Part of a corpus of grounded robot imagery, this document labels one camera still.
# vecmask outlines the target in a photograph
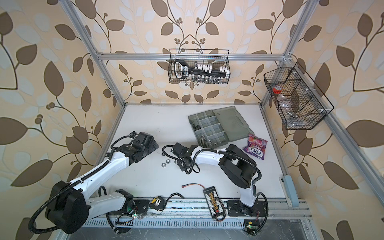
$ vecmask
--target open organizer lid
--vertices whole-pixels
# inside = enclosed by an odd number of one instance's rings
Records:
[[[254,134],[235,106],[215,109],[213,112],[230,142],[246,138],[249,134]]]

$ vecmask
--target white tabletop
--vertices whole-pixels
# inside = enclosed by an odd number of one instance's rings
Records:
[[[219,166],[199,164],[201,171],[187,175],[175,165],[174,160],[165,168],[161,166],[168,157],[161,156],[161,149],[165,145],[176,142],[190,147],[197,145],[194,132],[189,124],[188,116],[210,109],[225,108],[231,105],[128,105],[116,131],[113,141],[129,135],[132,131],[146,132],[153,135],[160,146],[156,151],[142,159],[139,163],[120,171],[104,186],[111,193],[117,189],[124,189],[134,197],[168,197],[179,192],[185,197],[203,197],[202,188],[198,185],[181,185],[199,183],[205,187],[215,186],[221,198],[239,198],[239,187],[233,184]],[[251,130],[257,137],[268,141],[264,160],[249,155],[257,164],[262,178],[256,184],[258,192],[263,192],[267,198],[285,198],[279,177],[283,176],[270,136],[265,126],[258,105],[236,105]],[[129,143],[131,139],[123,139],[116,146]],[[243,149],[247,145],[247,138],[230,142]]]

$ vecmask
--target work surface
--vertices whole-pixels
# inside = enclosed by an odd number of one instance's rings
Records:
[[[146,132],[153,135],[160,147],[139,163],[133,163],[109,179],[104,184],[108,193],[124,189],[134,197],[158,195],[168,197],[174,192],[179,192],[184,197],[204,197],[202,188],[198,185],[181,188],[181,185],[184,184],[199,183],[205,187],[215,186],[221,198],[239,198],[239,187],[229,180],[219,166],[200,164],[201,171],[192,172],[189,175],[182,172],[175,165],[174,160],[171,160],[171,163],[167,164],[165,168],[161,166],[168,159],[161,155],[163,146],[174,145],[176,142],[186,147],[197,145],[196,137],[188,121],[189,115],[228,106],[231,105],[128,105],[113,141],[129,135],[132,131]],[[263,192],[267,198],[285,198],[279,182],[279,177],[283,174],[259,106],[235,105],[235,107],[255,135],[268,141],[264,160],[248,154],[262,173],[261,180],[256,183],[257,191]],[[129,143],[130,140],[129,138],[123,139],[116,146]],[[229,144],[235,144],[243,149],[247,145],[247,138]]]

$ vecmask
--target purple candy package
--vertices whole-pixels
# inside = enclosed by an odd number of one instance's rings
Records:
[[[265,147],[267,142],[267,140],[250,134],[248,137],[248,145],[243,150],[261,160],[264,160]]]

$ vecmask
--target black wire basket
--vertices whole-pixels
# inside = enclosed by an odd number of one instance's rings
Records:
[[[220,49],[170,49],[169,82],[228,84],[228,55],[229,50]]]
[[[305,71],[296,63],[293,68],[280,67],[264,74],[265,86],[287,130],[311,130],[334,109],[315,81],[308,75],[313,81],[313,86],[308,86],[300,73]],[[314,92],[324,97],[328,106]]]

